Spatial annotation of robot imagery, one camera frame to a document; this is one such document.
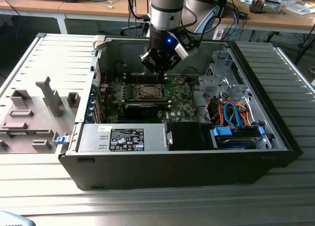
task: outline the yellow wire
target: yellow wire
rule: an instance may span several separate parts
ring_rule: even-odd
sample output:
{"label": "yellow wire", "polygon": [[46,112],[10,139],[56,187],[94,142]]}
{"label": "yellow wire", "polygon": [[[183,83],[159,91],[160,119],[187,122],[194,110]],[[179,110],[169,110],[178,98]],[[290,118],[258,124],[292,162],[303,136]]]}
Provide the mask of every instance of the yellow wire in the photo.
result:
{"label": "yellow wire", "polygon": [[249,112],[247,112],[247,122],[248,122],[248,124],[251,126],[250,119],[248,118],[248,113],[249,113]]}

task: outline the desk leg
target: desk leg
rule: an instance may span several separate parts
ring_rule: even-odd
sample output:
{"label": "desk leg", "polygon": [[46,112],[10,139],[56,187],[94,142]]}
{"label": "desk leg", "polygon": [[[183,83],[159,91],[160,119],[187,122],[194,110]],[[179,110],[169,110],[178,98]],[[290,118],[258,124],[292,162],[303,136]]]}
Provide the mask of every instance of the desk leg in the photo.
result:
{"label": "desk leg", "polygon": [[302,50],[297,53],[295,60],[293,61],[295,65],[299,63],[300,59],[307,52],[307,50],[313,45],[314,42],[315,42],[315,35],[312,37],[312,39],[306,45],[304,45]]}
{"label": "desk leg", "polygon": [[64,13],[57,13],[57,14],[55,14],[55,18],[57,19],[60,33],[61,34],[68,34],[67,26],[65,24],[65,14]]}

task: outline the side panel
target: side panel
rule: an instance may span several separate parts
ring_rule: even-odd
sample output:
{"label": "side panel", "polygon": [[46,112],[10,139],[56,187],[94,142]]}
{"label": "side panel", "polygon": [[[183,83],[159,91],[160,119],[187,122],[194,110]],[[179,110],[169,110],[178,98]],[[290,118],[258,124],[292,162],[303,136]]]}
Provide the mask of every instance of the side panel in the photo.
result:
{"label": "side panel", "polygon": [[287,152],[60,156],[82,190],[199,187],[254,183],[296,156]]}

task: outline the warning label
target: warning label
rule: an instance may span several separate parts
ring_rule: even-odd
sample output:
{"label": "warning label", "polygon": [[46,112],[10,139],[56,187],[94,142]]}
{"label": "warning label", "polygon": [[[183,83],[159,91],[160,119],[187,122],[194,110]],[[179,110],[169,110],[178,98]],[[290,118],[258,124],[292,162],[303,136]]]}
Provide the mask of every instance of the warning label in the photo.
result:
{"label": "warning label", "polygon": [[112,129],[110,151],[144,151],[143,129]]}

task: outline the green circuit board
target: green circuit board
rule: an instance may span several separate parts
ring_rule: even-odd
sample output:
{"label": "green circuit board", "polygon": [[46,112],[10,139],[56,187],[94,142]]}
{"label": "green circuit board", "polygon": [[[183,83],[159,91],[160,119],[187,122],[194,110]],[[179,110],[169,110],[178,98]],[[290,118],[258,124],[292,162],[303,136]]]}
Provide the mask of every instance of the green circuit board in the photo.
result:
{"label": "green circuit board", "polygon": [[[151,91],[157,91],[157,94],[154,94],[156,96],[151,96],[149,94]],[[189,96],[189,83],[183,82],[183,79],[179,76],[168,77],[166,84],[160,85],[125,84],[122,79],[114,78],[110,82],[108,99],[105,99],[103,103],[106,116],[105,122],[163,123],[196,121],[197,118],[193,112],[194,108]],[[124,109],[128,104],[155,105],[158,107],[157,116],[147,120],[126,118]]]}

